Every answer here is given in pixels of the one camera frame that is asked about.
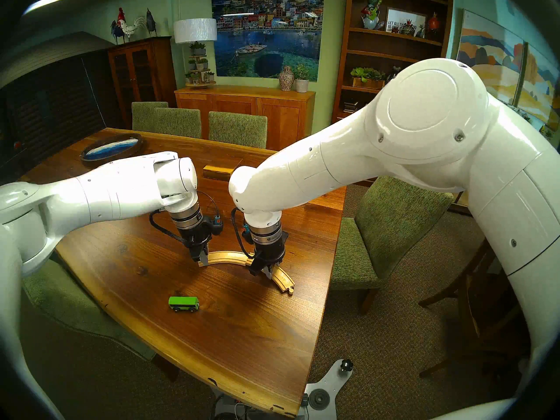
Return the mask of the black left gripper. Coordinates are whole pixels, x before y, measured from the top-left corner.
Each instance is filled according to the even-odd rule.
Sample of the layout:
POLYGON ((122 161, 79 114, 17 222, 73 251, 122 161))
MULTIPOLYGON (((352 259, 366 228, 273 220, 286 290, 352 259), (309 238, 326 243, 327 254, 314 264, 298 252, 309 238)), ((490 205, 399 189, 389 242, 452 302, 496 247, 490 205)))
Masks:
POLYGON ((200 262, 201 267, 208 263, 208 242, 212 239, 213 227, 209 222, 200 222, 192 228, 177 228, 186 248, 194 262, 200 262))

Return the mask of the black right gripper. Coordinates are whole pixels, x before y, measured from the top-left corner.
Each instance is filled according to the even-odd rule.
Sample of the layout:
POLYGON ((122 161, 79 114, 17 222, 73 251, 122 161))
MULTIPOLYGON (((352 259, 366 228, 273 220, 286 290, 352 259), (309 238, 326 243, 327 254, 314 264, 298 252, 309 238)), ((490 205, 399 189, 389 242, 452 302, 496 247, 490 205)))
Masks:
POLYGON ((254 245, 256 254, 256 257, 248 258, 249 272, 254 276, 265 274, 269 280, 272 280, 273 267, 281 263, 286 254, 285 243, 288 236, 288 232, 283 231, 280 239, 268 245, 248 239, 247 242, 254 245))

